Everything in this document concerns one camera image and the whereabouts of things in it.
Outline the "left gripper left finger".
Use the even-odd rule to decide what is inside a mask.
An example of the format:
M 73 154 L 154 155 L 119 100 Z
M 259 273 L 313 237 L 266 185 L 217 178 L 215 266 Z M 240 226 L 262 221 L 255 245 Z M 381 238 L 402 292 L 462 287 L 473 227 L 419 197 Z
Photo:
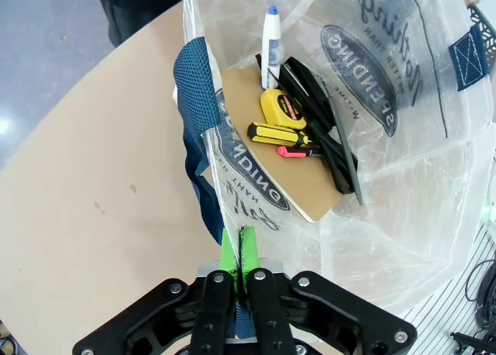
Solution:
M 226 230 L 219 268 L 187 284 L 169 278 L 74 344 L 73 354 L 162 354 L 191 335 L 190 354 L 223 354 L 236 258 Z

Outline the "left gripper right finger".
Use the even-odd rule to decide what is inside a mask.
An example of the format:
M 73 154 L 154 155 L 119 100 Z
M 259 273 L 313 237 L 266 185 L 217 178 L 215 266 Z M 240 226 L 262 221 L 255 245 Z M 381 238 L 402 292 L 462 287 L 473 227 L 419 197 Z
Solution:
M 240 272 L 262 354 L 296 354 L 293 328 L 342 354 L 406 354 L 417 340 L 410 322 L 313 271 L 263 267 L 251 226 L 240 230 Z

